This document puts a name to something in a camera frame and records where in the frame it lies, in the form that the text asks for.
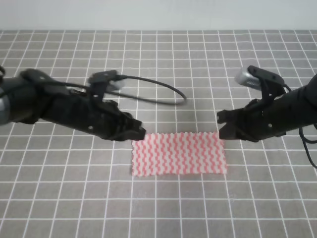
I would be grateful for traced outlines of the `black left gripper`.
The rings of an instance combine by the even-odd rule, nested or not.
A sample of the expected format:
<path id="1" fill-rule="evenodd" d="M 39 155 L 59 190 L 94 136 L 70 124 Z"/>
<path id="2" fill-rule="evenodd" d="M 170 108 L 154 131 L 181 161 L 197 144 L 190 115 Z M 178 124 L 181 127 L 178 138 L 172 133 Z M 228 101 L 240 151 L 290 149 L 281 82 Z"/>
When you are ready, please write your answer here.
<path id="1" fill-rule="evenodd" d="M 101 103 L 73 96 L 67 107 L 66 126 L 110 141 L 143 140 L 142 122 L 118 109 L 117 103 Z"/>

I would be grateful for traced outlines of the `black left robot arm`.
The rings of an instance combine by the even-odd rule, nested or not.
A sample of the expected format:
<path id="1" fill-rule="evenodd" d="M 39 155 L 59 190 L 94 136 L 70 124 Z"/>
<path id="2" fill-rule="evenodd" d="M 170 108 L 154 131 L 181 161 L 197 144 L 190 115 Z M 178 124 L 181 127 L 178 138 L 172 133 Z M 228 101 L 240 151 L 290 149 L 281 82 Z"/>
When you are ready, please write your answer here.
<path id="1" fill-rule="evenodd" d="M 59 82 L 37 69 L 0 78 L 0 123 L 35 124 L 42 119 L 104 140 L 142 140 L 146 130 L 104 94 L 118 89 L 116 70 L 92 74 L 89 86 Z"/>

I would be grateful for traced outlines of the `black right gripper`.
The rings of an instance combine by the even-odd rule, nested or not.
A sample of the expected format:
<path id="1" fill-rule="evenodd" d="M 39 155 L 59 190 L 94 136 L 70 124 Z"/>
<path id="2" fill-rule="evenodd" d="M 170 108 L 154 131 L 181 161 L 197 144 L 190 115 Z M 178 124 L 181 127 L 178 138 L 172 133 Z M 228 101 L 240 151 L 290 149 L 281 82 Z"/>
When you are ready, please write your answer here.
<path id="1" fill-rule="evenodd" d="M 259 99 L 253 99 L 242 109 L 222 110 L 217 112 L 217 122 L 225 125 L 219 130 L 219 138 L 222 140 L 247 140 L 258 142 L 271 137 L 286 135 L 276 123 L 272 123 L 266 109 L 272 103 Z"/>

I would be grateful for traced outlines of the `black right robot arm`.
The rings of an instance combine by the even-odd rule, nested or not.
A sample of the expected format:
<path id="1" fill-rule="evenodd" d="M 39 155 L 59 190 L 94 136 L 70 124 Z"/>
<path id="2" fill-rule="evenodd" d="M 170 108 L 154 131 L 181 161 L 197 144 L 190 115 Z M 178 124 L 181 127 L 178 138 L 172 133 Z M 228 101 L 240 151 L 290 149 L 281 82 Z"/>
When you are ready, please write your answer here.
<path id="1" fill-rule="evenodd" d="M 258 142 L 317 122 L 317 77 L 270 102 L 252 100 L 245 107 L 217 113 L 223 140 Z"/>

